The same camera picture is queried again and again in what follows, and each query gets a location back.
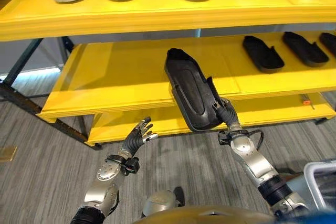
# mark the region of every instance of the black cable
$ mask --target black cable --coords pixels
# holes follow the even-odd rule
[[[257,151],[261,148],[262,143],[264,142],[264,132],[262,130],[255,130],[248,133],[248,136],[252,136],[256,133],[260,133],[260,139],[257,144]]]
[[[118,161],[116,161],[116,160],[109,159],[108,161],[112,161],[112,162],[114,162],[114,163],[116,163],[116,164],[118,164],[118,165],[124,167],[125,169],[127,169],[127,170],[129,170],[129,171],[131,171],[131,172],[134,171],[134,170],[130,169],[127,165],[124,165],[124,164],[122,164],[122,163],[120,163],[120,162],[118,162]]]
[[[111,208],[111,210],[110,210],[110,212],[109,212],[108,215],[110,215],[111,213],[113,213],[113,212],[116,210],[116,208],[117,208],[119,202],[120,202],[120,200],[119,200],[119,190],[118,190],[118,191],[117,191],[117,200],[115,201],[116,204],[115,204],[114,207]]]

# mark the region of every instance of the yellow board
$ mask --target yellow board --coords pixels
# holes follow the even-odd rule
[[[320,33],[300,34],[313,42]],[[256,36],[281,55],[285,66],[279,73],[259,72],[242,47],[243,35],[79,45],[38,116],[53,122],[64,116],[173,106],[164,72],[171,47],[194,57],[205,77],[213,77],[218,93],[231,100],[336,89],[336,58],[319,42],[330,60],[311,68],[281,41],[282,33]]]
[[[303,105],[299,95],[258,98],[232,102],[243,126],[282,123],[321,117],[334,117],[336,112],[318,93],[309,94],[314,109]],[[88,145],[125,139],[145,116],[151,116],[153,132],[159,135],[190,132],[178,107],[98,114],[94,117]]]
[[[11,0],[0,41],[308,22],[336,22],[336,0]]]

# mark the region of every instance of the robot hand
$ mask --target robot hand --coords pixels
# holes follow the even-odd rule
[[[119,203],[119,187],[124,178],[139,170],[138,149],[159,136],[148,131],[150,117],[141,120],[123,142],[117,155],[109,155],[99,167],[95,180],[85,195],[85,205],[78,209],[71,224],[101,224]]]
[[[221,106],[218,102],[215,102],[213,105],[217,117],[226,124],[229,130],[231,128],[241,129],[235,108],[231,105],[229,100],[224,98],[221,98],[221,100],[224,106]]]
[[[137,150],[144,143],[159,137],[156,133],[148,131],[151,127],[153,127],[153,124],[147,126],[149,122],[151,122],[151,118],[148,116],[134,127],[131,133],[126,137],[122,145],[122,150],[134,156]]]
[[[234,158],[243,167],[246,175],[258,188],[264,199],[270,204],[273,213],[280,216],[300,216],[307,212],[304,200],[287,186],[286,181],[281,178],[275,168],[267,159],[258,152],[264,138],[261,130],[248,132],[244,130],[238,120],[237,113],[231,103],[222,99],[223,106],[216,102],[213,107],[219,119],[228,127],[228,134],[219,132],[218,140],[220,145],[229,145],[234,153]],[[261,137],[258,147],[249,136],[260,132]]]

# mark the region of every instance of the yellow shelving unit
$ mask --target yellow shelving unit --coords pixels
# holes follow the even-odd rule
[[[336,112],[319,93],[309,94],[309,99],[313,107],[303,105],[300,95],[233,101],[233,106],[243,126],[336,116]],[[95,143],[123,140],[129,134],[130,129],[148,115],[152,117],[153,132],[159,135],[190,132],[176,106],[104,113],[94,117],[89,140],[86,144],[94,146]],[[224,125],[217,127],[217,129],[220,128],[224,129]]]
[[[317,22],[336,22],[336,0],[0,0],[0,41]],[[313,42],[320,32],[299,34]],[[336,58],[318,42],[330,61],[310,68],[281,41],[282,33],[256,36],[275,46],[285,62],[280,72],[258,71],[242,47],[244,35],[78,45],[37,116],[55,123],[95,114],[85,142],[90,146],[123,139],[145,115],[161,135],[188,132],[164,72],[172,47],[185,50],[213,77],[245,126],[335,116],[318,92],[336,89]],[[302,104],[303,93],[313,107]]]
[[[319,31],[304,32],[316,41]],[[273,74],[259,72],[242,47],[244,35],[78,45],[69,57],[39,117],[48,122],[75,115],[174,106],[164,72],[167,50],[194,57],[218,93],[230,100],[277,97],[336,89],[336,58],[323,67],[304,65],[282,42],[283,33],[255,35],[275,46],[285,62]]]
[[[0,41],[84,34],[336,22],[336,0],[11,0]]]

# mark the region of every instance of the floor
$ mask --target floor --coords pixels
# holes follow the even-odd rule
[[[47,93],[58,73],[18,78],[27,95]],[[325,97],[336,104],[336,92]],[[34,99],[43,104],[45,98]],[[78,125],[69,118],[66,122]],[[302,171],[307,162],[336,156],[336,119],[259,127],[265,133],[261,152],[277,168]],[[18,146],[13,161],[1,167],[1,223],[70,223],[97,167],[121,143],[94,151],[8,102],[0,102],[0,146]],[[142,147],[140,170],[120,188],[120,204],[105,223],[139,219],[147,197],[182,186],[187,205],[230,205],[268,212],[262,197],[217,133],[161,137]]]

